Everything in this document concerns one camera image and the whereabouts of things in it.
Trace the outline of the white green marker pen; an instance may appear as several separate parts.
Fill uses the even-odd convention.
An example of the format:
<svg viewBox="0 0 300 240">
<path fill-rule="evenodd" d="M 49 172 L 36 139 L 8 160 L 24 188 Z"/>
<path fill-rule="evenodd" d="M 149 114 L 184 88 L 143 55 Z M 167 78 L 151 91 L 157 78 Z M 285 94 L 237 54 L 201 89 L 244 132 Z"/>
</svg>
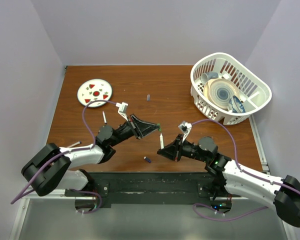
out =
<svg viewBox="0 0 300 240">
<path fill-rule="evenodd" d="M 162 133 L 160 133 L 159 135 L 159 141 L 160 141 L 160 148 L 163 149 L 165 145 L 164 145 L 164 137 Z"/>
</svg>

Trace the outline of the blue pen cap with clip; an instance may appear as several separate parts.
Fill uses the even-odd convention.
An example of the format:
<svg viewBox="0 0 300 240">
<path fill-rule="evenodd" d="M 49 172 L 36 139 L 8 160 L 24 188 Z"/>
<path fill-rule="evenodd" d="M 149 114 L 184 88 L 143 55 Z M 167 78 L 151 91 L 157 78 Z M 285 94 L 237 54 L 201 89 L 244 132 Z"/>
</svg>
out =
<svg viewBox="0 0 300 240">
<path fill-rule="evenodd" d="M 146 162 L 148 162 L 148 163 L 151 163 L 151 162 L 152 162 L 151 159 L 148 158 L 148 157 L 146 157 L 146 156 L 145 156 L 143 159 L 144 159 Z"/>
</svg>

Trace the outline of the white blue marker pen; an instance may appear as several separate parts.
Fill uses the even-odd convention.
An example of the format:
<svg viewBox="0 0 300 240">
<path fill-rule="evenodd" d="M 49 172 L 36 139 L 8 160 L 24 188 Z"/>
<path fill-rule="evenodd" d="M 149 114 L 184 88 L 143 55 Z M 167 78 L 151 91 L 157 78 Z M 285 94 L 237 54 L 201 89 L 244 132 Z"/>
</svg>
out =
<svg viewBox="0 0 300 240">
<path fill-rule="evenodd" d="M 104 122 L 104 124 L 106 125 L 108 122 L 107 122 L 107 118 L 106 118 L 106 113 L 105 113 L 105 111 L 102 111 L 102 117 L 103 117 L 103 122 Z"/>
</svg>

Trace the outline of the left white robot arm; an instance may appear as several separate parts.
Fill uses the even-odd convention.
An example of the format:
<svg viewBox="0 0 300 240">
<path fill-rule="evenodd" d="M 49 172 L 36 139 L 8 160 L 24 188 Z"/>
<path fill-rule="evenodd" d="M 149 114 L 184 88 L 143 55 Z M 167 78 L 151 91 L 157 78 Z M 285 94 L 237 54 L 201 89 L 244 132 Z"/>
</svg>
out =
<svg viewBox="0 0 300 240">
<path fill-rule="evenodd" d="M 102 126 L 93 144 L 83 147 L 58 147 L 55 143 L 46 144 L 21 170 L 34 191 L 45 196 L 53 190 L 67 189 L 62 179 L 71 176 L 68 169 L 88 164 L 103 164 L 116 153 L 114 146 L 135 137 L 140 140 L 160 129 L 158 123 L 139 119 L 134 114 L 117 129 Z"/>
</svg>

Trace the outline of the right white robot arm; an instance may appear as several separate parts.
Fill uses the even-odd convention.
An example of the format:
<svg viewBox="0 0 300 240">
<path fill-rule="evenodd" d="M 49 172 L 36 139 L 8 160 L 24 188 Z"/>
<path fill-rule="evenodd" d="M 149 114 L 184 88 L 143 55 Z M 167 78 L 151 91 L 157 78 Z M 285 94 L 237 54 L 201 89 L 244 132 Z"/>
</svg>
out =
<svg viewBox="0 0 300 240">
<path fill-rule="evenodd" d="M 179 134 L 157 154 L 172 161 L 187 157 L 205 163 L 205 170 L 215 178 L 213 192 L 220 197 L 227 193 L 253 200 L 272 209 L 287 224 L 300 228 L 300 182 L 293 176 L 268 175 L 221 154 L 211 137 L 202 137 L 197 144 Z"/>
</svg>

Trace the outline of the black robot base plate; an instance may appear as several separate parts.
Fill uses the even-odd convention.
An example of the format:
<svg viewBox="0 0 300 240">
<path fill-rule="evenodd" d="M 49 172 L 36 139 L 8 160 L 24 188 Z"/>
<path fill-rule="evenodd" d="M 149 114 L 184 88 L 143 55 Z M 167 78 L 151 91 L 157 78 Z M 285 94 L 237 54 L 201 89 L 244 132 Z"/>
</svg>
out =
<svg viewBox="0 0 300 240">
<path fill-rule="evenodd" d="M 93 191 L 101 196 L 65 191 L 75 198 L 77 209 L 91 210 L 95 203 L 110 208 L 113 204 L 211 206 L 227 212 L 232 196 L 217 186 L 217 180 L 206 172 L 91 172 Z"/>
</svg>

